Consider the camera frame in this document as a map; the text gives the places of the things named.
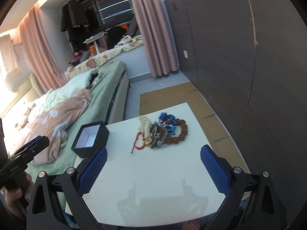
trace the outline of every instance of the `black box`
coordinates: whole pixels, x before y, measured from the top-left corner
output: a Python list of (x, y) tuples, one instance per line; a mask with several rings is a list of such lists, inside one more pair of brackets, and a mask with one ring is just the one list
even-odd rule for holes
[(81, 158), (89, 158), (106, 147), (109, 131), (103, 121), (82, 125), (72, 145), (72, 150)]

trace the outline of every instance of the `wall switch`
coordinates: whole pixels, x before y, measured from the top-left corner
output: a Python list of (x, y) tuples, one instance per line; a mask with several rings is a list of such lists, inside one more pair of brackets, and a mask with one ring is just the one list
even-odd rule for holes
[(185, 56), (185, 58), (188, 59), (188, 52), (187, 51), (183, 51), (183, 55)]

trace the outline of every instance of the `curtain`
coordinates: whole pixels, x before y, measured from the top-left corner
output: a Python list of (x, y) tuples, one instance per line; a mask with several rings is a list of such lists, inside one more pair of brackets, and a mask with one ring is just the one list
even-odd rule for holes
[(46, 40), (40, 20), (40, 8), (35, 4), (19, 25), (24, 51), (43, 89), (57, 89), (67, 83)]
[(131, 0), (153, 77), (176, 71), (172, 40), (161, 0)]
[(6, 79), (7, 74), (13, 71), (18, 74), (20, 71), (10, 35), (0, 37), (0, 70), (3, 80)]

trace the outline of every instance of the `red bracelet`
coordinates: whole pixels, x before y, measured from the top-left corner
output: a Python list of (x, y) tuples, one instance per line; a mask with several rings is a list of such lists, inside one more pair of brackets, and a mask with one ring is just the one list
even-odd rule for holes
[[(136, 144), (137, 140), (139, 139), (139, 136), (140, 136), (140, 135), (142, 135), (142, 137), (143, 137), (143, 145), (142, 145), (141, 147), (138, 147), (138, 146), (136, 146), (135, 144)], [(144, 143), (145, 143), (145, 135), (144, 135), (144, 133), (143, 133), (143, 132), (137, 133), (136, 138), (135, 138), (135, 142), (133, 143), (133, 148), (132, 148), (131, 154), (132, 154), (134, 148), (136, 148), (136, 149), (138, 149), (138, 150), (144, 149), (144, 148), (145, 148), (145, 144), (144, 144)]]

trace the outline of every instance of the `headboard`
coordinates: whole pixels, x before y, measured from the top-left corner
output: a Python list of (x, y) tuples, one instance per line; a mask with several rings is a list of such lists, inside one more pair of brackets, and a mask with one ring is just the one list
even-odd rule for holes
[(37, 83), (35, 75), (32, 73), (24, 83), (12, 91), (14, 93), (11, 102), (0, 114), (0, 118), (3, 118), (7, 112), (20, 100), (24, 99), (25, 103), (32, 102), (33, 100), (41, 97), (44, 93)]

